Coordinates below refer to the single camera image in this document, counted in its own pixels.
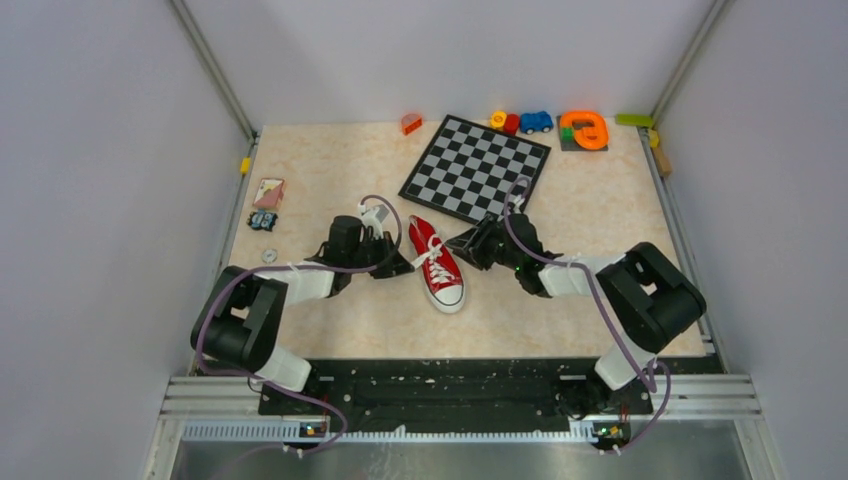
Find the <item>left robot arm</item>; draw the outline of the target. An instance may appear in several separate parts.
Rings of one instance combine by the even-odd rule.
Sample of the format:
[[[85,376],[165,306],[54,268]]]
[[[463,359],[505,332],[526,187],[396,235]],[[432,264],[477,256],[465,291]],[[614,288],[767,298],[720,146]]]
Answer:
[[[270,381],[297,413],[319,404],[311,364],[277,344],[284,309],[338,295],[358,273],[387,279],[412,273],[398,242],[376,220],[341,215],[310,258],[259,271],[228,266],[219,275],[190,336],[195,352]]]

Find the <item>red canvas sneaker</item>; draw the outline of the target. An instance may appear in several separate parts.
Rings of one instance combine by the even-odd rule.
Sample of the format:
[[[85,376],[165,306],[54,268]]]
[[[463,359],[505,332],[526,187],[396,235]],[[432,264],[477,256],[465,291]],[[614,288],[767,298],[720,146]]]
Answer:
[[[442,313],[459,312],[466,299],[466,283],[457,261],[430,222],[416,215],[410,215],[408,222],[416,254],[413,265],[422,271],[431,302]]]

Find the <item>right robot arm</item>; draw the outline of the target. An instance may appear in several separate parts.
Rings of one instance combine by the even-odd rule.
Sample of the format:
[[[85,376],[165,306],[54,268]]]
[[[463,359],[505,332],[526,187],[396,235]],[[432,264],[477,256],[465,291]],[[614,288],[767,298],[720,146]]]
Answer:
[[[589,404],[600,412],[622,404],[634,380],[651,387],[658,354],[707,310],[702,293],[650,242],[612,259],[567,259],[543,247],[527,215],[508,213],[486,215],[446,246],[478,270],[510,269],[532,296],[593,299],[613,337],[586,385]]]

